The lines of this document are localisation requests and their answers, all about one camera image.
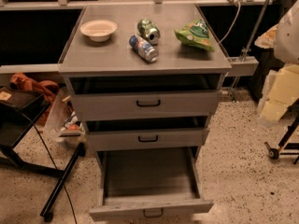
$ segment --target white bowl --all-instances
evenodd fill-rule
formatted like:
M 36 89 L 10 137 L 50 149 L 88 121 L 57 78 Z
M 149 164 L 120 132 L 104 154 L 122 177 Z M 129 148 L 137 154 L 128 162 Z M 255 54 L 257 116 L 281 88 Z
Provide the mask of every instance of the white bowl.
M 103 42 L 111 38 L 118 25 L 113 21 L 95 20 L 81 25 L 80 31 L 92 41 Z

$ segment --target soda can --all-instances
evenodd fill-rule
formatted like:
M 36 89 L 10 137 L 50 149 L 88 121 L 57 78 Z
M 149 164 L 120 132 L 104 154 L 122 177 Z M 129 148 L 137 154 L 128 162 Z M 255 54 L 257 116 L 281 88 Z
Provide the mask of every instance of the soda can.
M 150 19 L 142 19 L 138 22 L 137 29 L 140 35 L 146 39 L 151 45 L 158 43 L 160 31 Z
M 132 35 L 129 44 L 134 51 L 147 62 L 154 63 L 157 61 L 158 50 L 139 35 Z

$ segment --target black stand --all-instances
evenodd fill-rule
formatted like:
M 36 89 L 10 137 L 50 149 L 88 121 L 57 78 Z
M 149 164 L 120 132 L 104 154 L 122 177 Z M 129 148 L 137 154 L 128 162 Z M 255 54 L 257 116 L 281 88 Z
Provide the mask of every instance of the black stand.
M 46 205 L 44 206 L 41 216 L 46 222 L 51 222 L 53 219 L 53 213 L 50 211 L 55 203 L 55 200 L 60 193 L 64 182 L 68 178 L 73 166 L 76 163 L 78 156 L 85 155 L 85 148 L 82 143 L 78 144 L 75 152 L 73 153 L 69 163 L 64 170 L 56 168 L 50 168 L 37 164 L 32 164 L 23 161 L 20 156 L 13 150 L 13 148 L 19 144 L 22 138 L 27 132 L 34 126 L 36 121 L 47 110 L 49 103 L 44 102 L 43 105 L 37 109 L 35 114 L 31 114 L 26 118 L 23 114 L 11 111 L 13 115 L 2 115 L 0 118 L 0 151 L 6 156 L 6 158 L 0 157 L 0 164 L 12 166 L 20 170 L 25 170 L 41 175 L 49 175 L 58 178 L 56 187 L 50 195 Z
M 291 126 L 288 127 L 288 131 L 284 134 L 282 139 L 280 140 L 278 146 L 279 148 L 272 148 L 269 146 L 267 142 L 265 142 L 268 151 L 269 151 L 269 157 L 271 159 L 277 160 L 279 158 L 279 155 L 298 155 L 296 160 L 293 162 L 293 164 L 296 164 L 299 161 L 299 152 L 284 152 L 283 150 L 298 150 L 299 151 L 299 143 L 289 143 L 290 138 L 294 134 L 294 132 L 297 130 L 299 126 L 299 115 L 296 117 L 295 121 L 292 123 Z

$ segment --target cabinet top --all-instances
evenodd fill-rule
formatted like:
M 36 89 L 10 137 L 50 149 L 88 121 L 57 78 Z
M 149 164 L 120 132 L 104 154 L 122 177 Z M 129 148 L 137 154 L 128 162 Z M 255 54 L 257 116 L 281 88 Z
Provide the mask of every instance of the cabinet top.
M 140 19 L 152 20 L 160 30 L 161 38 L 155 48 L 159 51 L 155 63 L 147 63 L 129 45 L 132 35 L 139 34 Z M 128 4 L 87 7 L 78 28 L 70 37 L 64 60 L 59 64 L 61 73 L 101 74 L 165 74 L 165 73 L 225 73 L 231 65 L 212 36 L 215 52 L 183 45 L 177 40 L 175 29 L 182 29 L 202 15 L 193 4 Z M 84 36 L 79 27 L 93 20 L 110 20 L 118 25 L 111 39 L 96 43 Z

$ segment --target wheel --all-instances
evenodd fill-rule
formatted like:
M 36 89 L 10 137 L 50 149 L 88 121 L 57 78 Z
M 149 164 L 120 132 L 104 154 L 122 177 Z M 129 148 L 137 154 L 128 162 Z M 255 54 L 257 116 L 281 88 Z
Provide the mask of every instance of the wheel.
M 45 222 L 52 222 L 53 217 L 54 217 L 54 214 L 53 214 L 53 213 L 47 213 L 47 214 L 44 216 L 44 221 L 45 221 Z
M 279 152 L 275 148 L 269 149 L 269 157 L 273 160 L 277 160 L 279 158 Z

